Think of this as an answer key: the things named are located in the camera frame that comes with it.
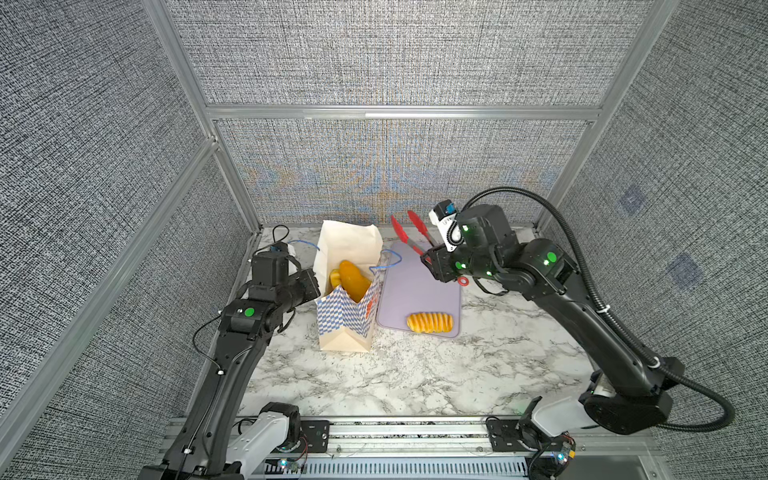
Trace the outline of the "round yellow tart bread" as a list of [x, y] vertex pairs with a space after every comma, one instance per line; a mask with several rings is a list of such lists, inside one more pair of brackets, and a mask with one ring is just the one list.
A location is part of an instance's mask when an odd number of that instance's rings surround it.
[[342, 284], [341, 272], [339, 269], [334, 269], [329, 274], [330, 290], [333, 291]]

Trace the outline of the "long baguette loaf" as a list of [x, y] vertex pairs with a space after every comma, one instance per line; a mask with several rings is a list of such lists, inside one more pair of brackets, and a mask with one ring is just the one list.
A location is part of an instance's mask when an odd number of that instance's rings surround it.
[[344, 260], [339, 266], [340, 283], [355, 303], [360, 303], [368, 292], [371, 281], [352, 262]]

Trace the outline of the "blue checkered paper bag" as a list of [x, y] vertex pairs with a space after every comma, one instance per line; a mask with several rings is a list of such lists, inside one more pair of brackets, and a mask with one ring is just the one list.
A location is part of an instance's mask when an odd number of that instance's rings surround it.
[[[374, 225], [325, 220], [312, 245], [316, 249], [313, 270], [320, 287], [320, 297], [315, 300], [320, 349], [368, 353], [386, 274], [401, 264], [402, 256], [384, 247]], [[332, 285], [331, 273], [345, 261], [370, 283], [359, 300], [353, 299], [343, 286]]]

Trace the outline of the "ridged spiral bread roll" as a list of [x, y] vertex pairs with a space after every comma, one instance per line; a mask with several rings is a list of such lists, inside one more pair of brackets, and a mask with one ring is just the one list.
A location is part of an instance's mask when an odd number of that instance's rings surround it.
[[415, 333], [450, 333], [454, 328], [454, 320], [450, 314], [443, 312], [420, 312], [410, 314], [406, 325]]

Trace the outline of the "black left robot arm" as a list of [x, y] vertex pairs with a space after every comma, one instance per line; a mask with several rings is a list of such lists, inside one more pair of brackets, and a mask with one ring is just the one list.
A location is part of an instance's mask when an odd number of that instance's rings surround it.
[[284, 316], [317, 299], [315, 273], [301, 266], [285, 242], [251, 258], [252, 278], [218, 316], [215, 351], [181, 432], [142, 479], [245, 479], [274, 450], [300, 443], [297, 406], [272, 402], [238, 437], [232, 436], [247, 385]]

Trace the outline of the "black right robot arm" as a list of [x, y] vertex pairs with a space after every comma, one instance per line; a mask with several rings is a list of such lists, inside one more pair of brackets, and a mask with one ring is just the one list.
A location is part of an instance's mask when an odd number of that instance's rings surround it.
[[516, 292], [554, 318], [595, 363], [589, 385], [579, 394], [532, 400], [518, 420], [519, 442], [534, 450], [564, 433], [597, 425], [629, 435], [665, 423], [675, 381], [664, 366], [681, 373], [674, 357], [648, 367], [631, 345], [603, 319], [582, 270], [556, 243], [520, 239], [501, 207], [480, 204], [461, 212], [449, 200], [428, 214], [442, 238], [422, 256], [432, 276], [443, 283], [471, 278], [494, 281], [502, 293]]

